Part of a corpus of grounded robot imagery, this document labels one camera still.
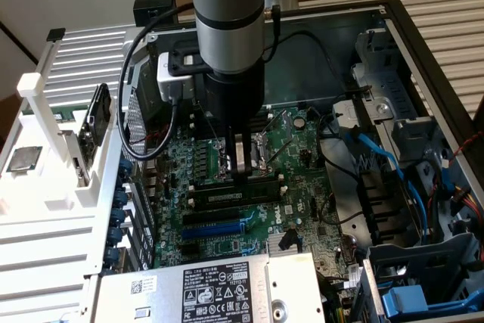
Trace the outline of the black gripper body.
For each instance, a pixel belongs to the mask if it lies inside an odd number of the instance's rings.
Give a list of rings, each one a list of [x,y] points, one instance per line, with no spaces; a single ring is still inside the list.
[[[242,73],[206,73],[205,90],[213,116],[227,126],[246,125],[264,101],[265,63],[257,61]]]

